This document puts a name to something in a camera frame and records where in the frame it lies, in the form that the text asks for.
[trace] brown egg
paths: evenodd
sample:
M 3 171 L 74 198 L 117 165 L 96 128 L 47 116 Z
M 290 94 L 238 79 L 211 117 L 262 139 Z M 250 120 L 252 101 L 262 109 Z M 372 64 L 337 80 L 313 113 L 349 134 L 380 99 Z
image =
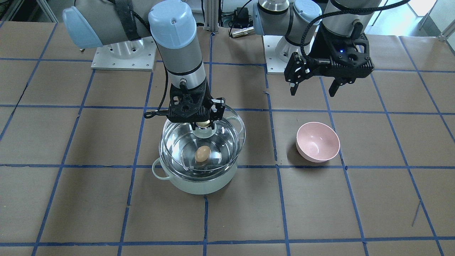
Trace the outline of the brown egg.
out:
M 210 152 L 211 150 L 208 146 L 201 146 L 196 150 L 196 153 L 194 154 L 194 159 L 196 160 L 196 162 L 199 163 L 204 162 L 210 156 Z

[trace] floor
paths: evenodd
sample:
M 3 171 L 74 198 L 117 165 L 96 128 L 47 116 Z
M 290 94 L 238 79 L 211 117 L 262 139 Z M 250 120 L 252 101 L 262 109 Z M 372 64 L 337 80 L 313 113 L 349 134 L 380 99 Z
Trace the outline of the floor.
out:
M 399 1 L 400 0 L 388 0 L 387 5 Z M 385 4 L 386 0 L 383 0 L 379 6 L 384 6 Z M 428 12 L 431 9 L 431 6 L 427 6 L 427 8 Z M 428 29 L 427 27 L 419 30 L 419 23 L 422 18 L 422 16 L 417 16 L 410 5 L 406 4 L 390 10 L 375 12 L 366 26 L 365 32 L 373 35 L 394 36 L 432 36 L 435 34 L 436 32 L 434 31 L 426 31 L 425 29 Z
M 261 37 L 198 36 L 213 96 L 247 131 L 238 173 L 206 196 L 150 170 L 165 120 L 142 114 L 160 102 L 160 60 L 93 71 L 95 50 L 81 53 L 64 25 L 0 23 L 0 255 L 455 255 L 445 43 L 371 35 L 370 77 L 334 98 L 314 77 L 292 97 L 265 73 Z M 335 129 L 339 157 L 299 156 L 308 121 Z

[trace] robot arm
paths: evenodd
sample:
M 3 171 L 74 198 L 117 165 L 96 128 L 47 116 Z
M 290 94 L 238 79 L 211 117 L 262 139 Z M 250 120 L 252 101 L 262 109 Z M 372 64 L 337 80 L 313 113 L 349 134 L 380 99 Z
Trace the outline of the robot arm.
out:
M 352 84 L 357 78 L 365 78 L 374 70 L 369 56 L 368 38 L 364 26 L 373 12 L 388 10 L 406 4 L 378 7 L 380 0 L 330 0 L 325 14 L 309 23 L 305 29 L 300 49 L 302 55 L 294 52 L 286 66 L 284 76 L 295 95 L 299 83 L 313 76 L 334 77 L 329 89 L 331 97 L 346 83 Z M 304 42 L 310 28 L 322 19 L 311 52 L 307 55 Z
M 132 0 L 78 0 L 76 6 L 64 10 L 63 17 L 80 48 L 153 36 L 172 84 L 169 109 L 146 113 L 146 118 L 167 116 L 173 123 L 191 123 L 193 129 L 199 122 L 212 125 L 222 119 L 224 98 L 214 99 L 210 94 L 196 21 L 188 4 L 180 0 L 135 0 L 134 5 Z M 143 26 L 145 20 L 150 30 Z

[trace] blue tape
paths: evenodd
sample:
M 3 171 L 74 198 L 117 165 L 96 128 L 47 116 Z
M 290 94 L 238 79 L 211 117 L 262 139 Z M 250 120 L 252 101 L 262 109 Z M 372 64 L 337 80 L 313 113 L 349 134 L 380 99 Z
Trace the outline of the blue tape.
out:
M 259 66 L 265 67 L 265 64 L 261 63 L 224 63 L 224 62 L 212 62 L 213 65 L 228 65 L 228 66 Z
M 409 54 L 408 50 L 407 50 L 406 47 L 404 46 L 404 43 L 403 43 L 403 41 L 401 40 L 401 38 L 400 38 L 400 41 L 401 41 L 401 44 L 403 45 L 403 47 L 404 47 L 406 53 L 408 54 L 408 56 L 409 56 L 409 58 L 410 58 L 412 64 L 414 65 L 415 69 L 418 70 L 418 69 L 417 69 L 417 66 L 415 65 L 414 61 L 413 61 L 412 58 L 411 58 L 411 55 Z M 394 134 L 394 137 L 395 137 L 396 143 L 397 143 L 397 145 L 398 145 L 398 148 L 399 148 L 399 150 L 400 150 L 401 156 L 403 157 L 403 161 L 404 161 L 404 163 L 405 163 L 406 166 L 409 166 L 408 161 L 407 161 L 407 159 L 406 159 L 406 156 L 405 156 L 405 154 L 404 154 L 403 148 L 401 147 L 401 143 L 400 143 L 400 141 L 399 141 L 399 139 L 398 139 L 398 136 L 397 136 L 397 134 L 396 134 L 396 132 L 395 132 L 395 128 L 394 128 L 394 126 L 393 126 L 393 124 L 392 124 L 392 120 L 390 119 L 390 115 L 387 113 L 387 108 L 385 107 L 384 101 L 383 101 L 382 96 L 381 96 L 381 94 L 380 94 L 380 92 L 379 92 L 378 85 L 376 84 L 376 81 L 375 81 L 375 79 L 374 79 L 373 74 L 371 74 L 370 76 L 371 76 L 371 80 L 373 81 L 373 85 L 374 85 L 374 87 L 375 87 L 375 89 L 376 89 L 376 92 L 378 93 L 378 96 L 379 96 L 379 99 L 380 99 L 380 101 L 381 101 L 382 107 L 384 108 L 384 111 L 386 112 L 387 120 L 389 121 L 390 128 L 392 129 L 392 132 L 393 132 L 393 134 Z M 410 169 L 410 168 L 407 168 L 407 170 L 408 170 L 409 176 L 411 177 L 411 181 L 412 181 L 412 184 L 413 184 L 413 186 L 414 186 L 414 189 L 415 189 L 415 192 L 416 192 L 416 194 L 417 194 L 417 197 L 418 197 L 419 200 L 420 200 L 420 203 L 421 203 L 421 206 L 422 206 L 422 210 L 424 211 L 425 217 L 426 217 L 426 219 L 427 219 L 427 221 L 428 221 L 428 224 L 430 225 L 430 229 L 431 229 L 431 232 L 433 233 L 433 237 L 435 237 L 436 244 L 437 244 L 437 246 L 438 246 L 439 252 L 440 252 L 441 256 L 444 256 L 444 253 L 442 252 L 441 245 L 440 245 L 438 239 L 436 238 L 435 229 L 433 228 L 433 225 L 431 224 L 430 217 L 428 216 L 428 213 L 427 213 L 426 208 L 425 208 L 425 206 L 424 206 L 424 202 L 422 201 L 422 198 L 421 198 L 421 196 L 420 196 L 419 189 L 417 188 L 417 185 L 416 185 L 416 183 L 415 183 L 415 181 L 414 181 L 414 177 L 413 177 L 413 175 L 412 175 L 412 173 L 411 173 L 411 169 Z
M 339 239 L 293 239 L 291 244 L 307 244 L 307 243 L 352 243 L 361 242 L 360 238 L 339 238 Z
M 148 100 L 150 97 L 150 91 L 152 90 L 152 81 L 153 81 L 153 72 L 150 73 L 150 79 L 149 79 L 148 88 L 147 88 L 147 95 L 146 95 L 144 106 L 142 107 L 142 114 L 144 114 L 147 111 L 147 105 L 148 105 Z M 142 116 L 141 117 L 141 126 L 139 128 L 139 135 L 137 138 L 136 152 L 134 154 L 133 169 L 131 170 L 131 183 L 130 183 L 130 188 L 128 190 L 128 198 L 126 200 L 125 216 L 123 217 L 123 225 L 121 227 L 120 245 L 118 246 L 118 251 L 117 251 L 118 256 L 121 256 L 122 245 L 123 245 L 123 241 L 125 238 L 126 224 L 128 222 L 128 214 L 130 211 L 131 198 L 132 198 L 132 194 L 133 194 L 134 179 L 136 177 L 136 167 L 135 166 L 137 165 L 137 159 L 139 157 L 139 150 L 141 148 L 142 132 L 144 130 L 144 121 L 145 121 L 145 118 Z
M 93 60 L 64 60 L 64 59 L 42 59 L 41 61 L 93 62 Z
M 332 117 L 332 111 L 330 110 L 329 99 L 327 98 L 327 93 L 325 92 L 325 87 L 324 87 L 324 82 L 322 80 L 322 77 L 319 77 L 319 81 L 321 82 L 321 88 L 322 88 L 322 92 L 324 94 L 325 103 L 327 105 L 327 111 L 329 113 L 330 122 L 332 124 L 332 127 L 333 127 L 334 131 L 336 132 L 335 122 L 334 122 L 334 119 Z M 359 210 L 357 209 L 357 204 L 355 202 L 354 193 L 352 191 L 351 182 L 350 182 L 349 176 L 348 176 L 348 171 L 347 171 L 346 165 L 344 163 L 343 154 L 342 154 L 341 151 L 342 150 L 340 149 L 339 155 L 340 155 L 340 158 L 341 158 L 341 164 L 343 166 L 344 177 L 346 179 L 346 184 L 348 185 L 349 195 L 351 196 L 351 201 L 352 201 L 352 205 L 354 207 L 355 217 L 356 217 L 357 223 L 359 225 L 360 237 L 362 239 L 362 244 L 364 246 L 365 255 L 369 256 L 368 248 L 367 248 L 366 241 L 365 241 L 364 229 L 362 227 L 362 222 L 360 220 Z
M 40 59 L 30 58 L 0 58 L 0 61 L 39 61 Z
M 151 242 L 124 242 L 122 246 L 200 246 L 202 241 L 151 241 Z
M 0 243 L 0 247 L 21 247 L 21 246 L 32 247 L 34 245 L 35 245 L 35 243 Z
M 43 51 L 41 52 L 41 55 L 40 55 L 40 60 L 43 58 L 44 53 L 46 52 L 47 47 L 49 46 L 49 43 L 51 42 L 51 39 L 52 39 L 52 37 L 53 37 L 53 35 L 54 35 L 54 32 L 56 31 L 57 24 L 58 24 L 58 23 L 55 23 L 54 28 L 52 29 L 52 32 L 51 32 L 51 34 L 49 35 L 49 39 L 47 40 L 46 45 L 44 45 L 44 49 L 43 49 Z
M 52 39 L 52 36 L 54 35 L 54 32 L 55 32 L 56 28 L 57 28 L 57 23 L 54 25 L 54 28 L 52 29 L 52 32 L 51 32 L 51 34 L 49 35 L 49 38 L 47 39 L 46 44 L 44 45 L 44 49 L 43 49 L 43 51 L 41 52 L 40 59 L 43 57 L 44 53 L 46 52 L 46 49 L 47 49 L 47 47 L 49 46 L 49 43 L 50 43 L 50 41 L 51 41 L 51 39 Z M 35 68 L 33 69 L 32 73 L 31 73 L 31 75 L 30 75 L 30 77 L 29 77 L 29 79 L 28 79 L 28 81 L 27 81 L 27 83 L 26 83 L 26 85 L 25 85 L 24 90 L 22 91 L 21 96 L 19 97 L 18 102 L 16 103 L 16 107 L 15 107 L 15 108 L 13 109 L 13 111 L 11 112 L 10 117 L 8 118 L 8 121 L 6 121 L 6 124 L 5 124 L 5 126 L 3 127 L 2 132 L 0 133 L 0 141 L 2 140 L 3 136 L 5 135 L 6 130 L 8 129 L 8 126 L 10 125 L 11 120 L 13 119 L 14 113 L 16 112 L 17 106 L 19 105 L 20 101 L 22 100 L 22 97 L 24 96 L 25 91 L 27 90 L 28 86 L 30 85 L 30 82 L 31 82 L 31 80 L 32 80 L 32 78 L 33 78 L 33 76 L 34 76 L 36 70 L 38 69 L 38 65 L 39 65 L 39 64 L 40 64 L 40 61 L 38 60 L 38 61 L 36 62 Z
M 123 217 L 123 224 L 121 225 L 120 243 L 119 243 L 119 246 L 118 246 L 117 256 L 121 256 L 123 240 L 125 238 L 125 232 L 126 232 L 126 223 L 128 222 L 128 214 L 129 213 L 130 213 L 130 207 L 127 206 L 125 208 L 125 215 Z
M 438 240 L 453 241 L 455 236 L 438 236 Z M 434 236 L 403 236 L 403 237 L 370 237 L 365 238 L 367 242 L 377 241 L 434 241 Z M 335 238 L 335 239 L 290 239 L 290 244 L 306 243 L 351 243 L 362 242 L 360 238 Z M 248 244 L 284 244 L 283 239 L 278 240 L 226 240 L 212 241 L 208 245 L 248 245 Z M 0 247 L 31 247 L 35 243 L 0 243 Z M 38 246 L 119 246 L 120 242 L 40 242 Z M 132 241 L 123 242 L 122 246 L 172 246 L 172 245 L 203 245 L 203 241 Z
M 449 126 L 448 126 L 447 123 L 445 122 L 444 117 L 441 115 L 441 111 L 439 110 L 438 105 L 436 105 L 435 99 L 434 99 L 433 96 L 431 95 L 430 90 L 428 89 L 428 87 L 427 87 L 427 85 L 426 85 L 426 83 L 425 83 L 425 81 L 424 81 L 424 79 L 423 79 L 423 77 L 422 77 L 422 74 L 420 73 L 419 69 L 417 68 L 417 66 L 416 66 L 416 64 L 415 64 L 415 62 L 414 62 L 414 60 L 413 60 L 412 57 L 411 57 L 411 54 L 410 54 L 409 51 L 408 51 L 408 48 L 406 48 L 406 45 L 404 45 L 403 39 L 401 39 L 401 37 L 399 37 L 399 40 L 400 40 L 400 42 L 401 42 L 401 45 L 403 45 L 403 48 L 404 48 L 404 50 L 406 51 L 406 54 L 408 54 L 408 57 L 409 57 L 409 59 L 411 60 L 412 65 L 414 66 L 415 70 L 417 71 L 417 74 L 419 75 L 420 80 L 422 81 L 422 84 L 424 85 L 425 90 L 426 90 L 427 93 L 428 93 L 428 96 L 430 97 L 431 101 L 433 102 L 433 105 L 435 106 L 436 111 L 437 111 L 438 114 L 440 115 L 441 120 L 442 120 L 442 122 L 443 122 L 444 125 L 445 125 L 445 128 L 447 129 L 447 131 L 449 132 L 450 137 L 452 138 L 453 142 L 455 143 L 455 137 L 454 137 L 453 133 L 451 132 Z
M 270 117 L 270 127 L 272 129 L 273 156 L 275 157 L 275 161 L 278 161 L 277 143 L 276 143 L 276 140 L 275 140 L 275 127 L 273 126 L 272 103 L 270 102 L 270 95 L 269 94 L 267 94 L 267 101 L 268 101 L 268 108 L 269 108 L 268 114 L 269 114 L 269 117 Z
M 208 242 L 209 245 L 252 245 L 252 244 L 284 244 L 285 240 L 226 240 Z
M 119 246 L 118 242 L 98 242 L 98 243 L 78 243 L 78 242 L 66 242 L 66 243 L 39 243 L 41 246 Z
M 204 195 L 204 241 L 203 241 L 203 250 L 202 255 L 207 256 L 207 235 L 208 235 L 208 199 Z
M 288 222 L 286 220 L 286 209 L 284 208 L 284 196 L 283 196 L 283 183 L 281 182 L 281 172 L 278 165 L 277 169 L 277 178 L 278 178 L 278 190 L 280 191 L 280 203 L 281 203 L 281 214 L 283 216 L 283 228 L 284 228 L 284 243 L 286 244 L 286 252 L 288 256 L 291 256 L 291 248 L 289 245 L 289 235 L 288 235 Z
M 76 127 L 77 127 L 77 124 L 79 123 L 79 120 L 80 120 L 80 117 L 81 117 L 81 113 L 82 113 L 82 110 L 83 110 L 83 106 L 84 106 L 85 101 L 87 99 L 87 95 L 88 95 L 88 92 L 90 90 L 90 86 L 91 86 L 91 83 L 93 81 L 93 77 L 94 76 L 95 76 L 95 70 L 93 70 L 93 72 L 91 74 L 90 80 L 89 80 L 88 85 L 87 85 L 86 92 L 84 94 L 84 98 L 82 99 L 82 103 L 81 103 L 81 106 L 80 106 L 80 109 L 79 109 L 79 112 L 78 112 L 79 116 L 76 118 L 76 121 L 74 122 L 73 130 L 71 131 L 71 135 L 70 135 L 70 138 L 68 140 L 68 144 L 66 145 L 65 153 L 63 154 L 63 158 L 61 160 L 61 166 L 60 166 L 59 171 L 57 173 L 57 177 L 56 177 L 56 180 L 54 182 L 54 187 L 52 188 L 51 197 L 49 198 L 49 202 L 47 204 L 46 211 L 45 211 L 44 217 L 43 217 L 43 221 L 41 223 L 40 231 L 38 232 L 38 236 L 36 238 L 35 246 L 33 246 L 33 251 L 32 251 L 31 256 L 35 256 L 36 255 L 36 250 L 38 249 L 38 245 L 39 245 L 39 242 L 41 240 L 41 236 L 43 235 L 44 227 L 46 225 L 47 217 L 49 216 L 49 211 L 51 210 L 52 201 L 54 200 L 54 196 L 55 196 L 55 193 L 56 193 L 56 190 L 57 190 L 57 185 L 58 185 L 58 182 L 60 180 L 60 176 L 61 176 L 61 173 L 62 173 L 62 170 L 63 170 L 63 165 L 65 164 L 66 157 L 68 155 L 68 151 L 70 150 L 71 142 L 73 140 L 74 134 L 76 133 Z
M 265 88 L 268 89 L 267 66 L 264 66 Z
M 378 242 L 378 241 L 426 241 L 426 240 L 435 240 L 434 236 L 407 236 L 407 237 L 374 237 L 366 238 L 368 242 Z
M 208 66 L 208 89 L 210 92 L 212 92 L 212 59 L 213 59 L 213 37 L 215 36 L 215 33 L 210 34 L 210 57 L 209 57 L 209 66 Z
M 0 104 L 0 107 L 15 107 L 14 104 Z M 17 105 L 18 108 L 79 108 L 76 105 Z M 143 109 L 143 107 L 129 107 L 129 106 L 84 106 L 84 108 L 98 108 L 98 109 Z M 147 109 L 157 109 L 157 107 L 147 107 Z M 251 112 L 265 112 L 269 109 L 264 108 L 235 108 L 235 111 L 251 111 Z M 296 113 L 328 113 L 327 110 L 318 109 L 272 109 L 272 112 L 296 112 Z M 446 115 L 453 116 L 455 113 L 431 113 L 431 112 L 384 112 L 384 111 L 357 111 L 357 110 L 331 110 L 332 113 L 361 113 L 361 114 L 396 114 L 396 115 Z
M 84 106 L 84 108 L 99 108 L 99 109 L 144 109 L 144 107 L 122 107 L 122 106 Z
M 455 73 L 455 71 L 435 71 L 435 70 L 419 70 L 423 73 Z

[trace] pot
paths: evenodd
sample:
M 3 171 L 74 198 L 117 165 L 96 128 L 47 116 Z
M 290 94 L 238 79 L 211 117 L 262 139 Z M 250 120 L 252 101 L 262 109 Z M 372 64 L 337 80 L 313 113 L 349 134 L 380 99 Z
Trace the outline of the pot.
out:
M 198 124 L 193 131 L 189 123 L 167 120 L 159 145 L 160 158 L 152 165 L 153 174 L 196 195 L 213 193 L 228 184 L 237 171 L 237 158 L 245 143 L 245 125 L 229 106 L 223 119 L 213 123 L 214 129 Z M 210 151 L 207 160 L 198 162 L 195 154 L 202 146 Z M 157 164 L 166 177 L 156 174 Z

